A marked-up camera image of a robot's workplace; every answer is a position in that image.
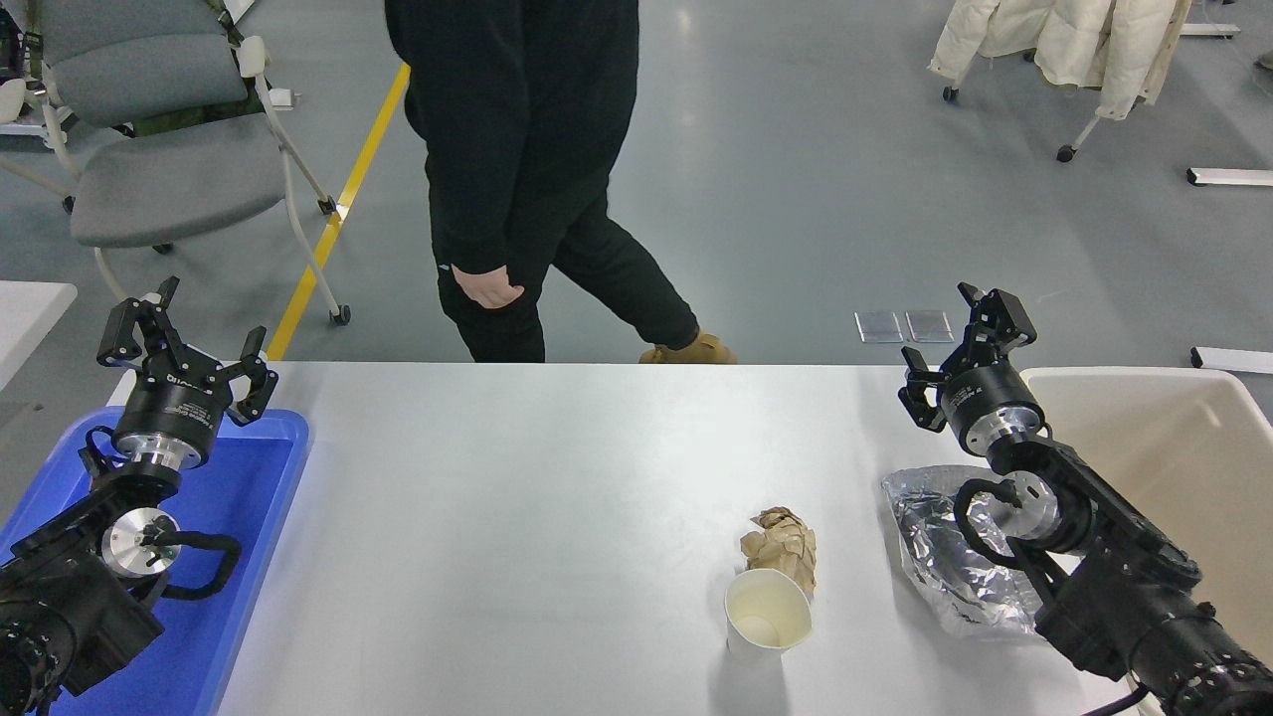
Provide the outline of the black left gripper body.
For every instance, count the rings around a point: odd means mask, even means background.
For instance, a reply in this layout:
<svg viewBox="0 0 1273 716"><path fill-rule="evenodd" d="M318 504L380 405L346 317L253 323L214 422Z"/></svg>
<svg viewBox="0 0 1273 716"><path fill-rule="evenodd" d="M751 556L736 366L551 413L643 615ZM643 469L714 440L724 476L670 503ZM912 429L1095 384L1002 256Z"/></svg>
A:
<svg viewBox="0 0 1273 716"><path fill-rule="evenodd" d="M144 441L164 437L186 445L187 454L209 456L232 403L227 378L218 375L222 367L193 348L181 361L168 350L146 355L109 437L115 451L140 454Z"/></svg>

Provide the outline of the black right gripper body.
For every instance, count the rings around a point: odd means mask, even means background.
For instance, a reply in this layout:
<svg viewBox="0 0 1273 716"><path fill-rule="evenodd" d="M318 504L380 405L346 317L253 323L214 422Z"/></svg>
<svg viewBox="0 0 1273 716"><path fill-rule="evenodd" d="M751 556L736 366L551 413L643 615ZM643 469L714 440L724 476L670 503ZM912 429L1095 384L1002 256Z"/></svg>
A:
<svg viewBox="0 0 1273 716"><path fill-rule="evenodd" d="M1006 362L942 373L937 387L939 426L961 446L990 446L1015 434L1037 434L1043 408Z"/></svg>

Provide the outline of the person's hand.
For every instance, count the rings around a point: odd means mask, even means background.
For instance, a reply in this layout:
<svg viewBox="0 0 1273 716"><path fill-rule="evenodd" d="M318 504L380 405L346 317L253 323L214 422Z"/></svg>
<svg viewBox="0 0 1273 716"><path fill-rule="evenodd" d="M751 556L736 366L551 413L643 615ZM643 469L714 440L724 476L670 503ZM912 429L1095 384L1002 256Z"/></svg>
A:
<svg viewBox="0 0 1273 716"><path fill-rule="evenodd" d="M526 293L524 285L512 282L505 265L491 271L472 273L451 262L451 274L463 296L486 311L508 307Z"/></svg>

